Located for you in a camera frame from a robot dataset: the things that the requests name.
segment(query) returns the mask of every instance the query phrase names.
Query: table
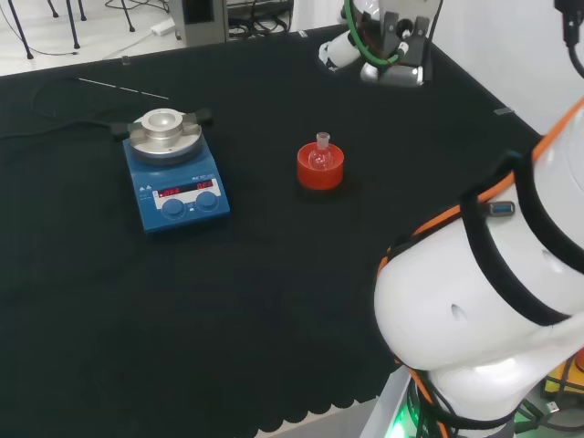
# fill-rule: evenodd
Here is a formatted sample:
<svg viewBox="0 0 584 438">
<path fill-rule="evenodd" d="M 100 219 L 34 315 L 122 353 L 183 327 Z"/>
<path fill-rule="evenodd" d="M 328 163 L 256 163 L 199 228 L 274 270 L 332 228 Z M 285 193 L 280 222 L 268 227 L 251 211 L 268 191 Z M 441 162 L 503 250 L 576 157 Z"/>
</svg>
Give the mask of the table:
<svg viewBox="0 0 584 438">
<path fill-rule="evenodd" d="M 39 110 L 131 121 L 209 107 L 232 214 L 146 236 L 120 144 L 98 127 L 0 148 L 0 435 L 251 437 L 380 393 L 394 364 L 372 312 L 392 239 L 539 137 L 438 49 L 433 84 L 378 88 L 321 69 L 339 27 L 0 79 L 0 132 Z M 328 131 L 338 192 L 296 183 Z"/>
</svg>

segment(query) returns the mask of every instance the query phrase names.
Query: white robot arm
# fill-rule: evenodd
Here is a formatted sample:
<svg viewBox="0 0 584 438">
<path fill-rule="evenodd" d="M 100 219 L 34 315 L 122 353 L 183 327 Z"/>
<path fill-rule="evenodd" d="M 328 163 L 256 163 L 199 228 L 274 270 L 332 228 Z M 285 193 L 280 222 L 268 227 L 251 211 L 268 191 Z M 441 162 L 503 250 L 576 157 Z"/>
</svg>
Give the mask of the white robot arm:
<svg viewBox="0 0 584 438">
<path fill-rule="evenodd" d="M 319 58 L 336 71 L 365 57 L 363 80 L 420 86 L 432 75 L 428 41 L 442 1 L 347 0 L 340 17 L 350 31 L 322 45 Z"/>
<path fill-rule="evenodd" d="M 323 45 L 322 62 L 336 70 L 363 56 L 365 80 L 421 85 L 428 78 L 426 35 L 442 1 L 346 2 L 351 30 Z M 415 11 L 404 14 L 405 3 Z M 584 0 L 556 0 L 556 8 L 570 58 L 584 76 L 574 52 Z M 381 52 L 372 56 L 381 62 L 360 47 L 367 34 L 351 27 L 353 12 L 360 29 L 370 29 L 364 22 L 381 28 Z M 424 44 L 416 46 L 419 32 Z M 398 54 L 401 43 L 408 47 Z M 399 62 L 388 61 L 395 56 Z M 504 180 L 468 193 L 419 230 L 415 245 L 391 248 L 382 264 L 375 291 L 381 334 L 412 375 L 423 374 L 416 380 L 422 411 L 437 418 L 434 432 L 442 438 L 512 436 L 505 426 L 520 402 L 584 348 L 582 144 L 584 100 L 533 156 L 510 158 Z M 424 386 L 438 398 L 426 400 Z"/>
</svg>

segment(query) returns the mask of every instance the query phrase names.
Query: metal rod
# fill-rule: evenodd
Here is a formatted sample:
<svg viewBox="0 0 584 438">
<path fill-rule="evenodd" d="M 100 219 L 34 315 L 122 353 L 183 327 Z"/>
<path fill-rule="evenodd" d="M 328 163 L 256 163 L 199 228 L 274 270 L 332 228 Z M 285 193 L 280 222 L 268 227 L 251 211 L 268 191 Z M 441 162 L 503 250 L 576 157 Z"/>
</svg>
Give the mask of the metal rod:
<svg viewBox="0 0 584 438">
<path fill-rule="evenodd" d="M 67 11 L 69 12 L 69 23 L 71 23 L 71 32 L 73 32 L 73 47 L 80 48 L 79 42 L 77 41 L 77 32 L 75 30 L 75 21 L 73 21 L 73 11 L 71 10 L 71 0 L 67 0 Z"/>
<path fill-rule="evenodd" d="M 121 5 L 123 6 L 124 12 L 126 13 L 126 18 L 128 18 L 128 24 L 130 25 L 130 31 L 134 32 L 136 29 L 134 29 L 134 26 L 131 25 L 130 14 L 128 14 L 128 8 L 126 8 L 126 2 L 124 2 L 124 0 L 121 0 Z"/>
<path fill-rule="evenodd" d="M 26 49 L 26 57 L 28 59 L 33 59 L 33 54 L 30 53 L 30 48 L 28 48 L 28 43 L 26 42 L 25 33 L 22 31 L 22 27 L 20 26 L 20 20 L 18 19 L 18 15 L 16 14 L 15 6 L 12 4 L 12 0 L 8 0 L 8 4 L 10 5 L 10 10 L 12 11 L 12 15 L 16 21 L 16 27 L 18 27 L 18 32 L 20 32 L 20 39 L 22 40 L 22 44 L 25 45 Z"/>
<path fill-rule="evenodd" d="M 53 6 L 53 3 L 51 2 L 51 0 L 47 0 L 48 1 L 48 5 L 51 6 L 51 11 L 53 11 L 53 18 L 58 18 L 58 14 L 57 11 L 55 10 L 55 7 Z"/>
<path fill-rule="evenodd" d="M 81 11 L 81 21 L 87 21 L 87 17 L 85 16 L 85 12 L 83 12 L 83 3 L 79 0 L 79 11 Z"/>
</svg>

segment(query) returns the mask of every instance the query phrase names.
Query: power cord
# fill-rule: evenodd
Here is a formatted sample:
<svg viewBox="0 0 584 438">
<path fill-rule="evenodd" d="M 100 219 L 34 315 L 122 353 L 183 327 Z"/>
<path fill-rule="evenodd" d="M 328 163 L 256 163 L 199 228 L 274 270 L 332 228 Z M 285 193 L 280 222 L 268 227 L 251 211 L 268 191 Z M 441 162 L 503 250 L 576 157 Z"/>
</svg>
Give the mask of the power cord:
<svg viewBox="0 0 584 438">
<path fill-rule="evenodd" d="M 80 82 L 80 80 L 78 78 L 65 77 L 65 78 L 55 78 L 55 79 L 52 79 L 52 80 L 49 80 L 49 81 L 43 83 L 38 88 L 36 88 L 35 91 L 33 92 L 33 95 L 32 95 L 31 100 L 30 100 L 30 109 L 31 109 L 31 112 L 33 114 L 35 114 L 36 116 L 43 118 L 43 119 L 58 122 L 58 125 L 53 126 L 51 128 L 47 128 L 45 130 L 34 130 L 34 131 L 30 131 L 30 132 L 12 132 L 12 133 L 7 133 L 7 134 L 2 134 L 2 135 L 0 135 L 0 141 L 9 140 L 9 139 L 39 137 L 39 136 L 47 135 L 47 134 L 57 132 L 60 130 L 66 130 L 69 128 L 73 128 L 73 127 L 79 126 L 79 125 L 81 125 L 81 126 L 89 125 L 89 126 L 96 126 L 96 127 L 100 127 L 100 128 L 105 128 L 105 129 L 109 130 L 110 133 L 121 132 L 121 131 L 125 131 L 128 129 L 127 123 L 124 123 L 124 122 L 106 122 L 106 121 L 102 121 L 102 120 L 97 119 L 97 117 L 100 117 L 100 116 L 102 117 L 103 113 L 109 112 L 111 110 L 116 110 L 116 109 L 121 108 L 121 107 L 108 108 L 108 109 L 105 109 L 103 111 L 99 111 L 99 112 L 96 112 L 96 113 L 90 115 L 89 118 L 78 119 L 78 120 L 62 120 L 60 117 L 58 117 L 55 114 L 47 114 L 47 113 L 39 110 L 38 109 L 39 97 L 43 94 L 43 91 L 47 87 L 54 85 L 56 82 Z"/>
<path fill-rule="evenodd" d="M 436 15 L 434 16 L 434 20 L 432 21 L 432 26 L 430 27 L 430 34 L 428 35 L 428 42 L 426 43 L 426 48 L 423 51 L 422 55 L 422 66 L 424 67 L 424 75 L 428 73 L 428 69 L 426 67 L 426 62 L 430 57 L 430 50 L 432 49 L 432 42 L 434 40 L 434 31 L 436 30 L 436 24 L 438 23 L 438 18 L 440 17 L 440 13 L 442 12 L 442 5 L 444 0 L 440 0 L 440 4 L 438 5 L 438 10 L 436 11 Z"/>
<path fill-rule="evenodd" d="M 150 6 L 150 7 L 156 7 L 157 9 L 161 9 L 162 11 L 164 11 L 165 13 L 169 14 L 171 12 L 171 8 L 168 5 L 168 1 L 167 0 L 160 0 L 160 2 L 162 3 L 162 6 L 158 6 L 158 5 L 153 5 L 152 3 L 150 3 L 151 0 L 146 0 L 145 2 L 139 2 L 138 0 L 129 0 L 132 3 L 135 3 L 136 5 L 132 6 L 132 7 L 127 7 L 126 10 L 127 11 L 131 11 L 132 9 L 135 9 L 139 6 Z M 108 2 L 106 2 L 105 6 L 109 7 L 111 9 L 122 9 L 123 7 L 121 6 L 112 6 L 111 3 L 113 3 L 114 0 L 109 0 Z"/>
<path fill-rule="evenodd" d="M 562 13 L 564 42 L 568 47 L 569 59 L 574 69 L 584 78 L 584 66 L 576 53 L 580 41 L 580 25 L 584 16 L 584 0 L 556 0 L 556 9 Z"/>
<path fill-rule="evenodd" d="M 10 22 L 8 21 L 8 17 L 6 16 L 6 14 L 4 13 L 4 9 L 2 8 L 2 6 L 0 5 L 0 12 L 2 13 L 2 16 L 4 17 L 4 20 L 6 21 L 6 24 L 8 25 L 8 27 L 10 27 L 10 30 L 12 30 L 12 33 L 15 34 L 15 36 L 20 40 L 20 42 L 22 43 L 23 40 L 20 37 L 20 35 L 18 35 L 18 33 L 15 31 L 15 29 L 12 27 L 12 25 L 10 24 Z M 63 57 L 65 55 L 78 55 L 78 52 L 67 52 L 67 53 L 47 53 L 47 52 L 41 52 L 40 50 L 36 50 L 35 48 L 32 48 L 31 46 L 28 46 L 28 48 L 30 50 L 32 50 L 35 53 L 38 53 L 39 55 L 47 55 L 49 57 Z"/>
<path fill-rule="evenodd" d="M 274 4 L 276 6 L 281 5 L 281 7 L 277 10 L 264 13 L 262 15 L 256 14 L 256 7 L 257 5 L 264 5 L 264 4 Z M 282 27 L 285 32 L 290 32 L 290 26 L 292 24 L 292 8 L 294 7 L 294 2 L 292 0 L 288 0 L 286 2 L 278 2 L 274 3 L 271 1 L 266 0 L 254 0 L 253 2 L 244 2 L 240 4 L 234 4 L 229 6 L 236 6 L 236 5 L 251 5 L 251 12 L 250 17 L 248 19 L 244 18 L 237 18 L 231 17 L 229 18 L 229 27 L 230 30 L 233 32 L 229 33 L 229 37 L 231 38 L 241 38 L 241 39 L 248 39 L 249 37 L 267 37 L 279 27 Z M 289 12 L 290 18 L 288 23 L 284 22 L 279 18 L 285 12 Z M 265 22 L 272 22 L 274 23 L 273 27 L 267 27 Z"/>
<path fill-rule="evenodd" d="M 150 33 L 149 33 L 147 36 L 144 36 L 144 37 L 140 38 L 138 41 L 136 41 L 136 42 L 134 42 L 134 43 L 130 44 L 129 46 L 126 46 L 126 47 L 120 48 L 120 49 L 116 50 L 115 52 L 111 52 L 109 55 L 106 55 L 106 56 L 105 56 L 105 57 L 103 57 L 101 60 L 102 60 L 102 61 L 105 61 L 106 59 L 110 59 L 111 57 L 116 57 L 116 56 L 117 56 L 117 55 L 119 55 L 120 53 L 122 53 L 122 52 L 124 52 L 124 51 L 128 50 L 128 49 L 129 49 L 129 48 L 131 48 L 131 47 L 137 46 L 139 43 L 141 43 L 141 42 L 143 42 L 143 41 L 146 41 L 148 38 L 150 38 L 150 37 L 152 37 L 152 36 L 154 36 L 154 35 L 156 35 L 156 34 L 155 34 L 153 31 L 151 31 L 151 32 L 150 32 Z"/>
<path fill-rule="evenodd" d="M 575 383 L 571 383 L 568 381 L 569 370 L 571 369 L 575 358 L 576 358 L 576 356 L 572 356 L 566 361 L 566 364 L 564 365 L 564 371 L 562 372 L 561 379 L 555 379 L 555 378 L 552 378 L 550 376 L 547 376 L 544 379 L 544 381 L 553 381 L 559 385 L 558 396 L 555 398 L 554 401 L 556 402 L 556 405 L 557 405 L 556 409 L 561 406 L 562 411 L 579 407 L 579 404 L 577 401 L 572 401 L 572 402 L 568 402 L 568 403 L 561 403 L 564 395 L 566 394 L 566 391 L 565 391 L 566 388 L 574 388 L 574 389 L 577 389 L 580 391 L 584 391 L 584 387 L 582 387 L 581 385 L 577 385 Z M 546 429 L 550 429 L 552 431 L 564 432 L 564 433 L 575 433 L 575 432 L 584 431 L 584 424 L 581 424 L 578 426 L 564 426 L 562 424 L 554 424 L 552 422 L 549 422 L 551 417 L 557 411 L 550 410 L 549 413 L 544 414 L 541 410 L 539 410 L 537 408 L 536 405 L 534 405 L 532 402 L 530 402 L 527 399 L 525 399 L 521 402 L 521 406 L 519 407 L 519 409 L 517 411 L 521 415 L 526 417 L 528 419 L 528 421 L 516 423 L 516 430 L 515 430 L 516 433 L 535 431 L 539 427 L 545 427 Z"/>
</svg>

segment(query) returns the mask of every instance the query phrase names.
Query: cable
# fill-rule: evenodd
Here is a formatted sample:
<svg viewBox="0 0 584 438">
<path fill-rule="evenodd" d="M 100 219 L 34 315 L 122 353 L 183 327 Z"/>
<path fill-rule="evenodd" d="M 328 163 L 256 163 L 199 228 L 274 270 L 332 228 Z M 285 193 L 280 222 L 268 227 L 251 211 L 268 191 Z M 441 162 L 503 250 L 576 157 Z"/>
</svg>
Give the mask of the cable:
<svg viewBox="0 0 584 438">
<path fill-rule="evenodd" d="M 105 123 L 103 121 L 97 120 L 75 120 L 75 121 L 68 121 L 66 123 L 62 123 L 58 126 L 54 126 L 53 128 L 48 128 L 46 130 L 36 130 L 32 132 L 13 132 L 10 134 L 4 134 L 0 136 L 0 141 L 8 140 L 8 139 L 20 139 L 25 137 L 37 137 L 39 135 L 50 134 L 51 132 L 57 132 L 58 130 L 65 130 L 67 128 L 71 128 L 72 126 L 76 125 L 93 125 L 93 126 L 100 126 L 101 128 L 111 128 L 111 123 Z"/>
<path fill-rule="evenodd" d="M 426 421 L 426 419 L 423 415 L 423 412 L 420 412 L 420 416 L 418 417 L 418 429 L 416 431 L 416 438 L 422 438 L 423 425 L 424 425 L 425 421 Z"/>
<path fill-rule="evenodd" d="M 559 384 L 558 389 L 558 402 L 564 396 L 564 389 L 566 387 L 566 383 L 568 382 L 569 369 L 572 368 L 572 363 L 574 363 L 575 358 L 576 355 L 570 357 L 568 360 L 566 360 L 566 363 L 564 363 L 564 372 L 562 372 L 562 377 L 560 378 L 562 382 Z"/>
<path fill-rule="evenodd" d="M 227 4 L 227 7 L 249 6 L 249 5 L 251 5 L 253 2 L 254 2 L 253 0 L 250 0 L 249 2 L 241 2 L 241 3 L 230 3 L 230 4 Z M 260 1 L 258 1 L 257 3 L 258 3 L 259 5 L 261 5 L 261 4 L 263 4 L 263 3 L 273 3 L 273 2 L 274 2 L 274 0 L 260 0 Z"/>
<path fill-rule="evenodd" d="M 231 38 L 241 38 L 241 39 L 248 39 L 249 37 L 267 37 L 271 33 L 273 33 L 278 27 L 282 27 L 285 32 L 290 31 L 290 24 L 282 21 L 279 16 L 289 10 L 292 3 L 291 0 L 287 2 L 278 2 L 275 5 L 282 4 L 283 8 L 266 12 L 260 16 L 256 15 L 256 6 L 265 4 L 265 3 L 273 3 L 267 2 L 262 0 L 254 0 L 253 2 L 247 2 L 247 4 L 251 5 L 251 13 L 248 19 L 237 18 L 237 17 L 230 17 L 229 18 L 229 27 L 230 30 L 234 30 L 234 32 L 229 33 L 229 37 Z M 270 21 L 274 23 L 273 27 L 267 27 L 265 25 L 266 21 Z"/>
<path fill-rule="evenodd" d="M 353 13 L 351 11 L 351 0 L 345 0 L 345 15 L 347 16 L 347 24 L 349 25 L 350 35 L 355 41 L 355 45 L 359 52 L 373 65 L 376 67 L 387 67 L 391 66 L 392 63 L 388 59 L 380 59 L 373 56 L 373 54 L 365 47 L 363 42 L 359 38 L 359 33 L 355 27 L 355 22 L 353 21 Z"/>
<path fill-rule="evenodd" d="M 140 7 L 140 6 L 150 6 L 150 7 L 155 7 L 157 9 L 161 9 L 162 11 L 166 12 L 167 14 L 169 14 L 171 12 L 171 8 L 169 7 L 168 2 L 166 0 L 160 0 L 160 2 L 162 3 L 162 6 L 153 5 L 152 3 L 150 3 L 151 0 L 146 0 L 145 2 L 139 2 L 138 0 L 129 0 L 129 1 L 132 3 L 135 3 L 136 5 L 134 5 L 132 7 L 126 7 L 127 11 L 131 11 L 132 9 L 136 9 L 137 7 Z M 121 10 L 124 9 L 122 6 L 110 5 L 113 2 L 114 2 L 114 0 L 108 0 L 106 2 L 105 6 L 111 8 L 111 9 L 121 9 Z"/>
<path fill-rule="evenodd" d="M 428 390 L 426 389 L 422 378 L 418 375 L 418 373 L 415 370 L 412 370 L 411 368 L 408 368 L 408 371 L 410 372 L 410 375 L 412 376 L 413 381 L 415 381 L 416 386 L 420 389 L 420 392 L 422 393 L 422 395 L 424 396 L 424 398 L 430 403 L 433 404 L 433 397 L 432 395 L 430 395 L 430 393 L 428 392 Z M 438 428 L 440 430 L 441 436 L 443 438 L 449 438 L 449 433 L 446 429 L 446 426 L 444 426 L 441 422 L 437 422 L 438 424 Z"/>
<path fill-rule="evenodd" d="M 519 408 L 517 411 L 521 415 L 523 415 L 524 417 L 526 417 L 528 420 L 530 420 L 531 422 L 537 423 L 537 418 L 532 413 L 527 412 L 523 408 Z M 547 429 L 551 429 L 552 431 L 558 431 L 558 432 L 567 432 L 567 433 L 570 433 L 570 432 L 582 432 L 582 431 L 584 431 L 584 424 L 582 424 L 580 426 L 563 426 L 561 424 L 554 424 L 554 423 L 551 423 L 551 422 L 541 422 L 540 424 L 537 425 L 537 427 L 539 427 L 539 426 L 545 427 Z"/>
<path fill-rule="evenodd" d="M 568 113 L 552 128 L 549 134 L 536 146 L 533 150 L 533 161 L 536 162 L 539 157 L 546 151 L 549 145 L 556 139 L 556 137 L 566 128 L 568 123 L 572 120 L 572 118 L 576 115 L 576 113 L 584 107 L 584 99 L 581 99 L 576 105 L 574 105 Z M 491 187 L 490 189 L 482 192 L 479 196 L 479 201 L 481 203 L 487 202 L 494 196 L 502 193 L 514 183 L 515 178 L 513 173 L 509 173 L 503 180 L 498 182 L 496 185 Z M 455 217 L 457 214 L 460 214 L 460 206 L 456 205 L 452 208 L 449 208 L 445 212 L 438 214 L 436 217 L 431 219 L 430 221 L 426 222 L 422 226 L 420 226 L 413 235 L 418 235 L 423 233 L 424 231 L 428 231 L 433 229 L 435 226 L 439 224 L 443 224 L 444 222 L 450 220 L 451 218 Z M 386 263 L 387 258 L 384 257 L 381 263 Z"/>
<path fill-rule="evenodd" d="M 438 423 L 433 422 L 432 419 L 428 418 L 427 413 L 423 411 L 420 407 L 419 394 L 416 391 L 416 383 L 414 380 L 410 380 L 407 388 L 407 409 L 412 421 L 418 426 L 417 432 L 421 434 L 422 438 L 431 438 L 432 436 L 441 436 L 441 431 L 438 428 Z M 427 427 L 427 433 L 423 429 L 423 426 Z"/>
<path fill-rule="evenodd" d="M 545 378 L 545 380 L 546 380 L 546 381 L 552 381 L 552 382 L 554 382 L 554 383 L 557 383 L 557 384 L 559 384 L 559 385 L 563 385 L 563 386 L 565 386 L 565 387 L 567 387 L 567 388 L 572 388 L 573 390 L 584 391 L 584 386 L 582 386 L 582 385 L 577 385 L 576 383 L 571 383 L 571 382 L 569 382 L 569 381 L 562 381 L 562 380 L 560 380 L 560 379 L 556 379 L 556 378 L 554 378 L 554 377 L 549 377 L 549 376 L 547 376 L 547 377 Z"/>
<path fill-rule="evenodd" d="M 138 41 L 130 44 L 129 46 L 126 46 L 124 48 L 121 48 L 119 50 L 116 50 L 115 52 L 110 53 L 109 55 L 106 55 L 105 57 L 103 57 L 101 60 L 105 61 L 106 59 L 110 58 L 110 57 L 115 57 L 117 55 L 119 55 L 120 53 L 128 50 L 131 47 L 137 46 L 139 43 L 141 43 L 142 41 L 146 41 L 148 38 L 152 37 L 153 35 L 156 35 L 153 31 L 151 31 L 147 36 L 144 36 L 142 38 L 140 38 Z"/>
<path fill-rule="evenodd" d="M 578 58 L 578 54 L 576 53 L 576 46 L 568 46 L 568 54 L 569 60 L 572 61 L 572 65 L 578 74 L 584 78 L 584 66 L 582 66 L 582 63 Z"/>
<path fill-rule="evenodd" d="M 12 33 L 15 34 L 15 36 L 20 40 L 20 42 L 24 44 L 24 42 L 23 42 L 22 38 L 20 37 L 20 35 L 18 35 L 18 33 L 15 31 L 15 29 L 12 27 L 12 25 L 8 21 L 8 17 L 4 13 L 4 9 L 2 8 L 2 5 L 0 5 L 0 12 L 2 13 L 2 16 L 4 17 L 4 20 L 6 21 L 6 24 L 8 25 L 8 27 L 10 27 L 10 30 L 12 30 Z M 78 55 L 78 52 L 47 53 L 47 52 L 41 52 L 40 50 L 36 50 L 35 48 L 32 48 L 31 46 L 28 46 L 28 48 L 30 50 L 32 50 L 33 52 L 38 53 L 39 55 L 47 55 L 49 57 L 63 57 L 65 55 Z"/>
<path fill-rule="evenodd" d="M 292 17 L 294 15 L 294 0 L 288 0 L 290 10 L 288 12 L 288 33 L 292 30 Z"/>
<path fill-rule="evenodd" d="M 444 404 L 444 406 L 446 406 L 446 409 L 448 410 L 449 413 L 456 415 L 456 412 L 454 411 L 452 405 L 446 400 L 446 398 L 436 389 L 436 387 L 434 386 L 434 384 L 432 383 L 432 381 L 430 379 L 424 379 L 424 383 L 428 385 L 428 387 L 430 388 L 430 391 L 434 394 L 436 394 L 438 396 L 438 398 L 440 399 L 440 401 Z M 456 438 L 458 436 L 458 429 L 454 430 L 454 434 L 453 434 L 453 438 Z"/>
<path fill-rule="evenodd" d="M 375 22 L 364 22 L 363 21 L 363 16 L 361 16 L 361 19 L 357 23 L 357 25 L 359 27 L 359 31 L 363 35 L 363 39 L 365 39 L 365 42 L 367 43 L 367 46 L 368 47 L 371 47 L 376 52 L 374 54 L 375 56 L 380 56 L 381 55 L 381 49 L 377 46 L 377 44 L 375 43 L 375 41 L 373 41 L 373 38 L 367 33 L 366 29 L 363 27 L 363 26 L 366 26 L 367 24 L 370 24 L 370 23 L 375 23 Z M 394 56 L 390 57 L 388 60 L 391 63 L 395 64 L 399 60 L 399 56 L 398 55 L 394 55 Z"/>
<path fill-rule="evenodd" d="M 434 16 L 434 20 L 432 21 L 432 26 L 430 27 L 430 34 L 428 35 L 428 41 L 426 42 L 426 48 L 423 51 L 422 57 L 422 66 L 426 65 L 426 60 L 430 56 L 430 49 L 432 42 L 434 40 L 434 31 L 436 30 L 436 24 L 438 23 L 438 18 L 440 17 L 440 12 L 442 11 L 442 4 L 444 0 L 440 0 L 440 4 L 438 5 L 438 10 L 436 11 L 436 15 Z"/>
</svg>

